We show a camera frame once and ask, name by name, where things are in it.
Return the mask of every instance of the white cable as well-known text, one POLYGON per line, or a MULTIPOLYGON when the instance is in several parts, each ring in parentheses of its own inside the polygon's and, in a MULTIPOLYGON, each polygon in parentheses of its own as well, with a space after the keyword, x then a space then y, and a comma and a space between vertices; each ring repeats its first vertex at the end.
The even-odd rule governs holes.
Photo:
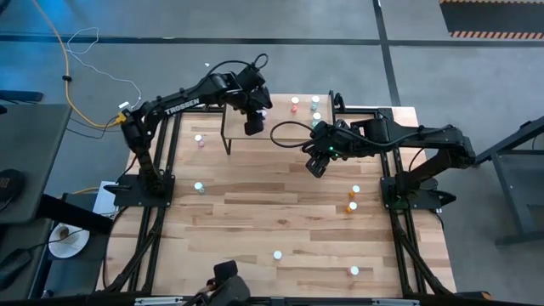
POLYGON ((106 75, 106 76, 110 77, 110 79, 112 79, 114 81, 131 83, 134 86, 134 88, 136 88, 136 90, 138 90, 138 100, 136 101, 136 103, 134 105, 130 105, 132 108, 134 108, 134 107, 136 107, 138 105, 139 101, 142 100, 142 92, 139 90, 138 86, 136 86, 136 84, 134 84, 134 82, 132 82, 130 80, 116 78, 116 77, 113 77, 111 74, 109 74, 107 72, 100 71, 100 70, 96 69, 93 65, 83 63, 83 61, 79 57, 77 57, 77 55, 76 55, 76 54, 85 54, 93 47, 93 45, 99 40, 99 31, 100 31, 100 29, 95 27, 95 26, 77 31, 76 34, 74 34, 72 37, 70 37, 70 39, 66 43, 66 51, 68 53, 70 53, 71 56, 73 56, 78 62, 80 62, 81 65, 84 65, 87 68, 91 68, 92 70, 96 71, 99 74, 106 75), (74 39, 74 37, 76 37, 77 35, 79 35, 79 33, 83 32, 83 31, 89 31, 89 30, 96 30, 96 39, 94 39, 94 42, 91 42, 91 44, 83 52, 72 51, 72 49, 70 47, 71 40, 74 39))

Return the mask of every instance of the paper plate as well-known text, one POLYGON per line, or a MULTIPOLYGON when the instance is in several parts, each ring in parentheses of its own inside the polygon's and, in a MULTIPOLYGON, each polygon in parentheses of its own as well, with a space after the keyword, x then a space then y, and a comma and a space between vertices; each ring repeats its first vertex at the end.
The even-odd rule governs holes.
MULTIPOLYGON (((61 227, 67 227, 70 233, 81 230, 81 228, 76 226, 59 224, 51 232, 49 241, 57 241, 60 239, 59 232, 61 227)), ((87 245, 88 238, 88 230, 78 231, 77 233, 67 237, 65 240, 49 243, 49 251, 57 258, 70 258, 78 254, 85 247, 85 245, 87 245)))

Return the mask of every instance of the white plate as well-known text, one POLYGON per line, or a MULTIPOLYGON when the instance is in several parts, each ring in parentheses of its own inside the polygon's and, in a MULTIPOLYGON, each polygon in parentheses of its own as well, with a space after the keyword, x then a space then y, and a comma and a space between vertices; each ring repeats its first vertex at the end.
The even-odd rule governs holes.
MULTIPOLYGON (((68 224, 59 224, 51 232, 49 241, 56 241, 59 239, 59 237, 56 235, 56 231, 61 226, 66 226, 68 229, 70 229, 71 233, 81 229, 68 224)), ((49 243, 49 251, 57 258, 70 258, 78 254, 85 247, 85 245, 87 245, 89 237, 88 230, 79 231, 71 235, 71 237, 72 236, 76 237, 72 243, 66 243, 66 241, 49 243)))

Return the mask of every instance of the gray floor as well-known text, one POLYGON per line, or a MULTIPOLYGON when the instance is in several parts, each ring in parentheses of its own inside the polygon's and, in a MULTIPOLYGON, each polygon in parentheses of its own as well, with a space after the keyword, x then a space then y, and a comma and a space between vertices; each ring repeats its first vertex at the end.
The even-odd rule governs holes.
MULTIPOLYGON (((42 1, 65 34, 97 26, 103 35, 140 37, 377 38, 371 0, 42 1)), ((450 39, 438 1, 382 0, 391 39, 450 39)), ((48 33, 29 0, 13 1, 0 17, 0 33, 48 33)), ((421 124, 458 126, 477 152, 544 113, 544 48, 392 48, 400 101, 415 106, 421 124)), ((205 63, 270 55, 263 70, 274 93, 341 92, 350 105, 391 105, 379 47, 294 45, 97 44, 88 63, 134 80, 144 99, 188 87, 205 63)), ((65 103, 64 63, 56 43, 0 42, 2 88, 33 89, 45 103, 65 103)), ((71 59, 72 98, 97 122, 125 100, 130 85, 113 82, 71 59)), ((70 123, 84 133, 99 134, 70 123)), ((544 139, 536 141, 544 147, 544 139)), ((119 133, 101 140, 67 133, 47 192, 59 194, 115 179, 128 150, 119 133)), ((544 243, 497 248, 512 234, 493 167, 451 170, 440 188, 455 193, 445 208, 445 235, 459 291, 486 290, 496 299, 544 303, 544 243)))

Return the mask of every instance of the wooden tabletop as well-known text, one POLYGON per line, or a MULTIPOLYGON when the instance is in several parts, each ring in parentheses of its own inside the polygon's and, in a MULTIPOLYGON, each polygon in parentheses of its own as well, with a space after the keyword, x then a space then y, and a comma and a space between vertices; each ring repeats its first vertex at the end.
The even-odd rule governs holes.
MULTIPOLYGON (((417 126, 413 108, 394 108, 394 117, 400 124, 417 126)), ((254 297, 400 296, 391 225, 378 190, 378 157, 332 161, 322 178, 314 178, 304 167, 308 156, 269 141, 255 145, 238 140, 227 156, 218 114, 186 114, 181 126, 173 169, 176 187, 153 294, 193 295, 213 277, 214 264, 234 259, 254 297), (203 148, 194 141, 196 134, 203 135, 203 148), (197 181, 204 184, 205 195, 194 189, 197 181), (347 214, 353 184, 361 187, 355 197, 359 208, 347 214), (281 260, 273 258, 274 251, 282 251, 281 260), (359 267, 360 273, 349 275, 350 266, 359 267)), ((164 152, 163 161, 168 149, 164 152)), ((402 149, 403 163, 408 165, 416 152, 402 149)), ((415 164, 424 160, 421 154, 415 164)), ((133 255, 141 213, 141 208, 129 208, 113 229, 109 281, 133 255)), ((454 291, 439 220, 430 212, 415 211, 414 223, 423 258, 454 291)), ((416 288, 411 260, 406 262, 416 288)))
MULTIPOLYGON (((247 136, 244 132, 244 123, 247 121, 246 115, 242 115, 238 110, 227 107, 224 119, 224 137, 226 139, 270 139, 270 129, 283 121, 292 120, 301 122, 307 126, 312 125, 315 113, 310 110, 310 104, 314 94, 271 94, 273 107, 266 110, 266 119, 264 120, 264 130, 252 136, 247 136), (293 106, 291 98, 297 97, 297 112, 291 112, 293 106)), ((332 105, 331 97, 328 94, 317 94, 320 98, 317 112, 321 115, 321 120, 332 123, 332 105)), ((308 139, 309 132, 303 127, 296 125, 285 125, 274 131, 274 137, 278 140, 305 140, 308 139)))

